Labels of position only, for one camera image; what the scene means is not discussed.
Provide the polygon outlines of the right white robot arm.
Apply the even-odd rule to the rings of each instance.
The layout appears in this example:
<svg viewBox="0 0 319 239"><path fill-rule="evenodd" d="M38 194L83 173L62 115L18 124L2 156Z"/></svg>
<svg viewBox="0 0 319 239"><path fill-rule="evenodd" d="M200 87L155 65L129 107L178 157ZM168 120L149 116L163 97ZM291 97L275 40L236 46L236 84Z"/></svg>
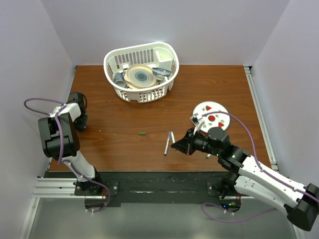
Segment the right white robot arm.
<svg viewBox="0 0 319 239"><path fill-rule="evenodd" d="M186 155L195 151L217 156L218 163L229 171L222 190L232 196L236 192L265 202L287 216L296 227L311 231L319 215L319 188L289 179L232 144L229 135L213 127L207 135L190 128L185 136L171 147Z"/></svg>

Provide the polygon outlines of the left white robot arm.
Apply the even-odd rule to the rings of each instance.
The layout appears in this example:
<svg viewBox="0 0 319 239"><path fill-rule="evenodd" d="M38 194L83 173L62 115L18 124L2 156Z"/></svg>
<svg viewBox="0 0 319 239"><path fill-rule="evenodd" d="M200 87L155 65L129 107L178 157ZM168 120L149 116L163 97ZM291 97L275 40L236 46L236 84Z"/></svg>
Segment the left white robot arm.
<svg viewBox="0 0 319 239"><path fill-rule="evenodd" d="M47 157L66 165L76 176L78 190L88 195L103 192L101 176L80 151L77 132L87 123L87 99L83 93L73 92L69 101L54 109L53 113L38 120L42 149Z"/></svg>

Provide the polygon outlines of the white thin pen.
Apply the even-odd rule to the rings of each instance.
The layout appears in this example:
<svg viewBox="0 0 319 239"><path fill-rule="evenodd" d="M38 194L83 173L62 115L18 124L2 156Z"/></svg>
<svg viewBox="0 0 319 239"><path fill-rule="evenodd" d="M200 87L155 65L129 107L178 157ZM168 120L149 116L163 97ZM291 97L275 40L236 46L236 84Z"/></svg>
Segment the white thin pen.
<svg viewBox="0 0 319 239"><path fill-rule="evenodd" d="M172 145L173 145L175 143L175 137L174 137L174 133L172 131L170 133L171 133L171 139L172 139Z"/></svg>

